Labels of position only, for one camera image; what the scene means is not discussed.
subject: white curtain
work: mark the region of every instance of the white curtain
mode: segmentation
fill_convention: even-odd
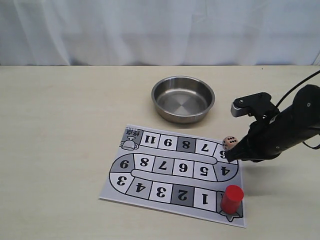
[[[0,0],[0,65],[319,65],[320,0]]]

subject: red cylinder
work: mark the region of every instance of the red cylinder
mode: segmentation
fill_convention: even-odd
[[[220,207],[226,214],[234,214],[244,198],[243,190],[237,185],[229,185],[223,194]]]

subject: wooden table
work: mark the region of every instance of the wooden table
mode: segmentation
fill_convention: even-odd
[[[275,160],[243,163],[247,228],[98,199],[126,124],[240,139],[254,119],[232,117],[235,98],[268,92],[276,103],[318,69],[1,66],[0,239],[318,240],[319,152],[302,144]],[[151,89],[173,75],[212,87],[216,102],[202,122],[179,126],[155,112]]]

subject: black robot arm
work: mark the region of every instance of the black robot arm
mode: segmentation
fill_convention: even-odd
[[[261,92],[236,99],[231,113],[234,117],[254,116],[256,121],[247,135],[226,151],[228,162],[271,160],[320,134],[320,87],[309,84],[301,88],[282,112],[271,103],[268,93]]]

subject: stainless steel bowl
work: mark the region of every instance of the stainless steel bowl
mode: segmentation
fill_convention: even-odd
[[[161,117],[179,124],[201,121],[215,103],[210,86],[188,76],[162,79],[153,87],[151,97]]]

